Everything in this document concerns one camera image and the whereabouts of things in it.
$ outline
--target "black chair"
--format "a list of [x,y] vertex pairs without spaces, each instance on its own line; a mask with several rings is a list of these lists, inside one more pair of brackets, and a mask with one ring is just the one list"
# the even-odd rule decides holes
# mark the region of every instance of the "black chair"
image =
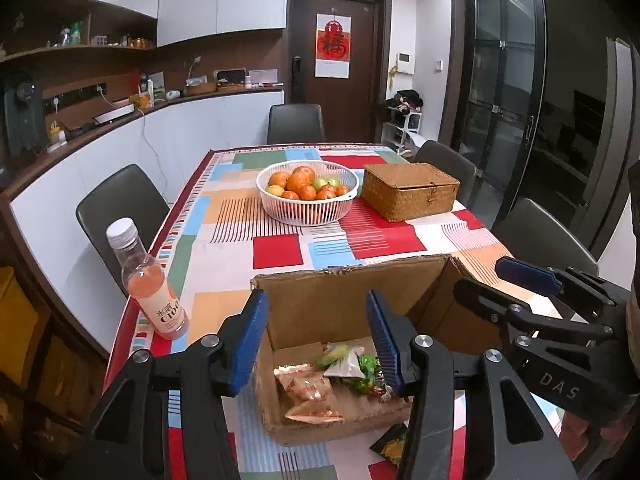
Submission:
[[426,162],[460,181],[458,201],[467,205],[476,180],[476,165],[458,152],[435,140],[427,140],[412,162]]
[[267,144],[324,142],[320,105],[274,105],[269,112]]
[[122,271],[107,240],[107,227],[118,218],[131,218],[149,249],[169,206],[139,166],[131,164],[98,184],[76,208],[76,218],[123,293]]
[[539,267],[574,267],[598,275],[598,263],[580,240],[529,198],[520,200],[492,231],[519,260]]

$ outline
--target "bottle label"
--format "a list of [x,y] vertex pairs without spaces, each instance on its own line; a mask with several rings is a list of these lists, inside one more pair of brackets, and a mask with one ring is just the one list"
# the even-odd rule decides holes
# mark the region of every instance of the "bottle label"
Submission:
[[173,332],[184,323],[184,309],[167,280],[157,292],[138,303],[160,333]]

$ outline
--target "brown door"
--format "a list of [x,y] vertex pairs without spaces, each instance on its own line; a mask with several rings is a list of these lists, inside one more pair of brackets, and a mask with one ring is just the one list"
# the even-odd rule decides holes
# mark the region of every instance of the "brown door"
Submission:
[[[290,102],[319,104],[328,142],[373,142],[378,98],[380,4],[374,0],[292,0]],[[349,78],[316,77],[318,14],[351,18]]]

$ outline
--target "white bottle cap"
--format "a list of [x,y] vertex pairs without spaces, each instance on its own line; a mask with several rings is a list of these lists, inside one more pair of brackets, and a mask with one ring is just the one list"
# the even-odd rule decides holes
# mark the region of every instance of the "white bottle cap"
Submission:
[[107,227],[107,240],[113,249],[123,249],[138,236],[138,229],[131,218],[121,218]]

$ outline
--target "white plastic basket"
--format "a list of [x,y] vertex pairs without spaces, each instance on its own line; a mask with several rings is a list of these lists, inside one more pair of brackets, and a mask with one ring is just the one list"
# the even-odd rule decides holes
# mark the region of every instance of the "white plastic basket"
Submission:
[[[335,175],[350,191],[336,198],[317,201],[290,200],[265,191],[272,174],[277,171],[291,173],[299,166],[310,167],[317,176]],[[340,164],[323,160],[288,160],[271,164],[258,174],[255,183],[267,215],[279,222],[297,226],[324,225],[339,220],[349,212],[353,199],[358,194],[358,176],[353,171]]]

